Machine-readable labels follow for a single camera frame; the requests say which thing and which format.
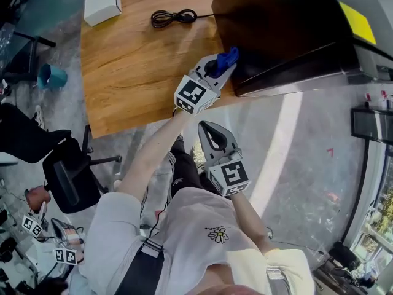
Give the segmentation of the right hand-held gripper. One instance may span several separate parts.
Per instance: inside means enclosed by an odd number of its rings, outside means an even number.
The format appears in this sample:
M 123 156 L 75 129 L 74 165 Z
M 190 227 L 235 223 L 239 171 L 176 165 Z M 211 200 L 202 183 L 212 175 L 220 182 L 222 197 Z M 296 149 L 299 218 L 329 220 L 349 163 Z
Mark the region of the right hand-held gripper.
M 213 164 L 205 165 L 208 180 L 222 197 L 228 197 L 247 189 L 250 179 L 243 165 L 241 149 L 232 132 L 209 121 L 198 124 L 198 136 L 207 160 L 221 157 Z

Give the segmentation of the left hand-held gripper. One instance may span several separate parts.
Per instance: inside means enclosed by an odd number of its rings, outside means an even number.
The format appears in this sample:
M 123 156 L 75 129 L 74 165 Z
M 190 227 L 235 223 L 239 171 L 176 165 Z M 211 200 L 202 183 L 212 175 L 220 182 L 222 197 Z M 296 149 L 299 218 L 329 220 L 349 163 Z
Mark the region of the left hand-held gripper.
M 227 83 L 237 64 L 216 77 L 218 54 L 203 57 L 188 75 L 185 75 L 174 93 L 174 104 L 190 115 L 197 115 L 213 105 L 220 90 Z

